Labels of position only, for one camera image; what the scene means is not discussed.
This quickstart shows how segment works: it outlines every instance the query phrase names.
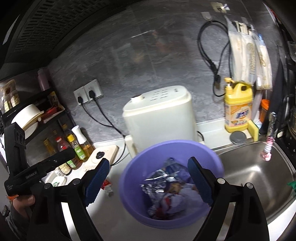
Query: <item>sink drain cover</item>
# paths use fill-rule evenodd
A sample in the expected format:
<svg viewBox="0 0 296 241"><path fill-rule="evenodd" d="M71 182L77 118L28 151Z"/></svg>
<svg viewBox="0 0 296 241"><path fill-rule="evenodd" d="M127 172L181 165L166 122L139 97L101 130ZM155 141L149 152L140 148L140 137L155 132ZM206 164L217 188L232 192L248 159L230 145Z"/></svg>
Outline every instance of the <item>sink drain cover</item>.
<svg viewBox="0 0 296 241"><path fill-rule="evenodd" d="M234 144L242 145L247 141L247 136L242 131L235 131L231 133L230 140Z"/></svg>

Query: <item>wall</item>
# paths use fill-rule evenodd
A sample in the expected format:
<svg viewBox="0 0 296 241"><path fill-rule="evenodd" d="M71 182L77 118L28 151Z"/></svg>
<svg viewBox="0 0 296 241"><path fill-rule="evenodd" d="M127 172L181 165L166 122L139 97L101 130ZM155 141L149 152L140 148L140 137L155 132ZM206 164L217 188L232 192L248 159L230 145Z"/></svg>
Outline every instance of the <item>wall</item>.
<svg viewBox="0 0 296 241"><path fill-rule="evenodd" d="M98 79L104 97L99 100L110 120L128 134L122 108L130 97L170 85L183 85L193 97L197 122L224 116L223 98L212 94L213 74L203 61L196 43L205 22L200 12L225 23L221 13L213 11L211 0L147 0L103 21L79 37L48 66L63 102L75 122L84 127L92 142L120 137L90 119L78 106L73 91ZM260 1L227 0L230 20L245 17L262 34L271 56L273 76L278 64L278 30ZM208 28L202 37L205 51L217 64L228 41L218 27ZM220 68L221 77L229 76L227 52ZM223 92L223 85L217 93ZM86 108L106 123L97 106Z"/></svg>

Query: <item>black cable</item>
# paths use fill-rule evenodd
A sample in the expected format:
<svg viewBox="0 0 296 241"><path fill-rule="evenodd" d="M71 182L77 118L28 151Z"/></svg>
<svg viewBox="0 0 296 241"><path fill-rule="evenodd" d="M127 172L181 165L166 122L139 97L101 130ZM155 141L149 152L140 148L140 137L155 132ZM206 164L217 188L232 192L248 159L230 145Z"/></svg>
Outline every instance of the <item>black cable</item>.
<svg viewBox="0 0 296 241"><path fill-rule="evenodd" d="M203 136L203 134L201 132L199 132L199 131L196 131L196 132L201 135L202 141L205 141L205 137Z"/></svg>
<svg viewBox="0 0 296 241"><path fill-rule="evenodd" d="M97 123L99 123L99 124L101 124L101 125L103 125L103 126L107 126L107 127L111 127L111 128L113 128L113 129L115 129L120 135L122 135L122 137L123 137L123 141L124 141L124 147L123 147L123 152L122 152L122 154L120 155L120 157L117 159L117 161L115 161L113 164L111 164L110 166L112 167L112 166L115 166L116 164L118 164L118 163L120 163L124 158L122 158L122 156L123 156L123 154L124 154L124 152L125 152L125 150L126 150L126 141L125 141L125 135L118 129L118 128L116 128L114 125L113 125L113 123L108 119L108 117L105 115L105 113L104 113L104 111L102 110L102 108L101 108L101 106L99 105L99 103L96 101L96 99L95 99L95 93L91 90L91 91L89 91L89 97L91 98L91 99L93 99L94 101L95 101L95 103L96 103L96 105L97 105L97 107L99 108L99 110L100 110L100 112L102 113L102 115L105 117L105 119L110 123L110 126L109 125L104 125L104 124L102 124L102 123L100 123L99 121L97 121L95 118L93 118L87 111L86 111L86 109L84 108L84 106L83 106L83 104L81 103L81 102L83 102L83 100L82 100L82 98L81 99L79 99L79 97L78 97L78 102L80 102L81 104L82 104L82 107L83 107L83 109L85 110L85 112L93 119L93 120L95 120Z"/></svg>
<svg viewBox="0 0 296 241"><path fill-rule="evenodd" d="M123 156L123 154L124 154L124 151L126 150L126 140L123 138L123 141L124 141L123 151L122 151L120 157L117 159L117 161L110 165L111 167L117 165L117 164L120 163L124 158L126 158L126 156L125 156L124 158L122 158L122 156Z"/></svg>
<svg viewBox="0 0 296 241"><path fill-rule="evenodd" d="M225 93L222 94L222 95L217 95L215 93L215 83L218 83L219 84L221 82L221 76L218 74L218 72L219 72L219 69L220 69L220 66L221 66L221 62L222 62L222 57L223 57L224 51L225 51L225 49L227 48L228 45L230 46L230 44L229 44L230 42L228 41L227 44L224 46L224 48L223 48L223 50L221 52L220 58L219 58L218 67L216 67L216 65L213 63L213 61L209 58L209 56L204 51L204 49L202 47L202 44L201 44L202 33L209 26L218 26L218 27L222 28L226 32L226 34L227 34L227 26L224 23L221 23L221 22L219 22L217 20L212 20L212 21L205 22L201 26L200 31L199 31L198 36L197 36L197 39L196 39L196 41L197 41L197 47L198 47L198 49L200 51L200 54L201 54L203 60L206 62L207 66L211 69L211 71L214 74L213 93L214 93L215 96L221 97L221 96L225 95ZM231 50L230 49L231 48L229 48L229 58L228 58L229 62L230 62L230 54L231 54Z"/></svg>
<svg viewBox="0 0 296 241"><path fill-rule="evenodd" d="M96 120L95 118L93 118L93 117L91 116L91 114L88 113L88 111L85 109L84 105L83 105L83 104L81 104L81 105L82 105L82 108L84 109L84 111L85 111L85 112L89 115L89 117L92 118L95 122L99 123L99 124L102 125L102 126L107 126L107 127L111 127L111 128L113 128L113 126L105 125L105 124L99 122L98 120Z"/></svg>
<svg viewBox="0 0 296 241"><path fill-rule="evenodd" d="M125 137L125 135L124 134L122 134L122 132L119 130L119 129L117 129L113 124L112 124L112 122L107 118L107 116L105 115L105 113L103 112L103 110L102 110L102 108L101 108L101 106L100 106L100 104L96 101L96 99L94 99L94 101L95 101L95 103L96 103L96 105L97 105L97 107L99 108L99 110L100 110L100 112L102 113L102 115L106 118L106 120L110 123L110 125L120 134L120 135L122 135L123 136L123 138Z"/></svg>

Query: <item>human hand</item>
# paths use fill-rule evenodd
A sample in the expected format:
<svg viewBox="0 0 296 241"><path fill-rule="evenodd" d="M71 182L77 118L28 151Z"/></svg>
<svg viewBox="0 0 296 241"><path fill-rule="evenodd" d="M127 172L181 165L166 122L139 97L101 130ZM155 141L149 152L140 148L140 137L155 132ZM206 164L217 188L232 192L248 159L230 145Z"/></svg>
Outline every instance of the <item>human hand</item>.
<svg viewBox="0 0 296 241"><path fill-rule="evenodd" d="M34 195L22 195L16 197L13 201L13 207L15 210L22 215L25 219L29 219L29 216L26 212L26 208L32 206L35 203Z"/></svg>

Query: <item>stainless steel sink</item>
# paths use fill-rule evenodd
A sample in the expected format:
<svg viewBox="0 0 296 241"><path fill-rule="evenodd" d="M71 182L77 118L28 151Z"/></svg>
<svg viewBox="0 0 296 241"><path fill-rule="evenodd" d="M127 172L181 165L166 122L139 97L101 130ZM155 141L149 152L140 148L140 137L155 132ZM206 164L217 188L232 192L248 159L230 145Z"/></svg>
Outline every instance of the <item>stainless steel sink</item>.
<svg viewBox="0 0 296 241"><path fill-rule="evenodd" d="M264 137L258 142L249 140L242 146L233 144L214 151L224 165L225 179L230 184L251 182L254 185L270 223L292 203L295 192L287 183L295 180L296 171L276 143L272 147L271 160L263 161L259 156L265 146L263 140Z"/></svg>

